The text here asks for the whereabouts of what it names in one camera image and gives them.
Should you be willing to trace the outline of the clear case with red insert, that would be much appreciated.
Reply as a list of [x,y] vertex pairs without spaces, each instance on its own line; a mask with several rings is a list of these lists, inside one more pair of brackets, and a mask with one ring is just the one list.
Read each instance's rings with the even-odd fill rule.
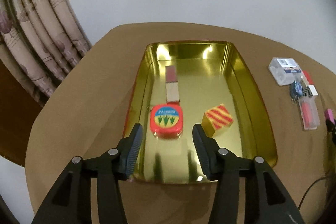
[[316,130],[320,125],[315,100],[310,97],[301,97],[298,100],[304,130]]

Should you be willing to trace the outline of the white cube with zigzag side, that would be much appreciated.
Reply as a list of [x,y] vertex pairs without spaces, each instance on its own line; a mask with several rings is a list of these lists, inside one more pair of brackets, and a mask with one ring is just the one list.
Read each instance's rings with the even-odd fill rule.
[[315,86],[313,84],[309,84],[307,85],[303,92],[302,92],[304,97],[309,97],[309,98],[313,98],[318,96],[318,92],[317,89],[315,88]]

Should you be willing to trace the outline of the blue patterned keychain case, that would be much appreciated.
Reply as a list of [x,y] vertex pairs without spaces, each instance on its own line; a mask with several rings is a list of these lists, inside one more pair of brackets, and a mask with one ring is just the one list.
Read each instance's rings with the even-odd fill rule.
[[293,81],[289,85],[289,94],[293,103],[297,103],[303,97],[303,88],[298,81]]

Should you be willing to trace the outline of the red rectangular block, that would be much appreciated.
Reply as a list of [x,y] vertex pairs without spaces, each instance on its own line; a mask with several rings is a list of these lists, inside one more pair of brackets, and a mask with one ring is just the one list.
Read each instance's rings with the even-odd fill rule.
[[304,81],[306,83],[306,85],[313,85],[314,82],[313,82],[313,79],[311,77],[311,75],[309,74],[308,71],[303,71],[303,75],[304,75]]

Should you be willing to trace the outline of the clear plastic floss box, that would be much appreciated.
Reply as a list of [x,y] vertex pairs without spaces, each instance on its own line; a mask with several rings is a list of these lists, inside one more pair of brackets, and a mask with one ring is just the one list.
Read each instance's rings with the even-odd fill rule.
[[292,58],[274,57],[268,68],[279,86],[290,85],[294,81],[300,81],[303,75],[300,66]]

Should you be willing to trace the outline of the yellow red striped block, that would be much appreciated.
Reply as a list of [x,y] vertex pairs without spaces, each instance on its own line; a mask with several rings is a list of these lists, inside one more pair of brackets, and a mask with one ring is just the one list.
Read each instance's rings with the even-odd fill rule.
[[233,116],[224,104],[220,104],[205,111],[201,125],[206,136],[212,138],[217,132],[229,128],[233,122]]

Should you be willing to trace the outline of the red round-cornered tape measure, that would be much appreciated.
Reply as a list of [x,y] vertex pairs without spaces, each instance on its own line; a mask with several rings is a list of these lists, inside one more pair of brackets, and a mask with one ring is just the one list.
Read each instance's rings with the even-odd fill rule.
[[174,103],[155,105],[150,113],[150,131],[158,139],[178,139],[183,132],[183,110]]

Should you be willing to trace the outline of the magenta rectangular box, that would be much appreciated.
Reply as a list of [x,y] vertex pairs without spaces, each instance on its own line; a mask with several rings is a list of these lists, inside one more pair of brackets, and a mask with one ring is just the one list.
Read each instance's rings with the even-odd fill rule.
[[327,121],[331,121],[332,124],[335,124],[335,119],[334,119],[334,114],[333,110],[331,109],[326,109],[324,111],[324,116]]

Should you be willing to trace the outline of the brown wooden cabinet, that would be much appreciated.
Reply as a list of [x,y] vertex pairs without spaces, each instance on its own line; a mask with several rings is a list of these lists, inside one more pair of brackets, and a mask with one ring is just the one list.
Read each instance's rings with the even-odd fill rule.
[[41,106],[1,64],[1,156],[24,166],[31,128]]

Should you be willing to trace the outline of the gold red toffee tin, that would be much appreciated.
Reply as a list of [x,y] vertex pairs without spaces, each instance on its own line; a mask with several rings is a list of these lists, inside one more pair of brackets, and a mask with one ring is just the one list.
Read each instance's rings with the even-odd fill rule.
[[[165,67],[177,69],[183,132],[178,139],[158,139],[150,131],[150,113],[166,104]],[[277,162],[277,149],[264,100],[237,48],[230,42],[180,41],[146,47],[135,78],[124,134],[143,127],[133,177],[143,182],[207,182],[193,143],[193,126],[208,109],[224,104],[234,118],[213,137],[236,156]]]

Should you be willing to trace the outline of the beige patterned curtain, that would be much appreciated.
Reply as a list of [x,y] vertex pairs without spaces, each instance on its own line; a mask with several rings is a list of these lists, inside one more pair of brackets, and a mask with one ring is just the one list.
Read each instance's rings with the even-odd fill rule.
[[1,62],[38,104],[90,48],[68,0],[1,0]]

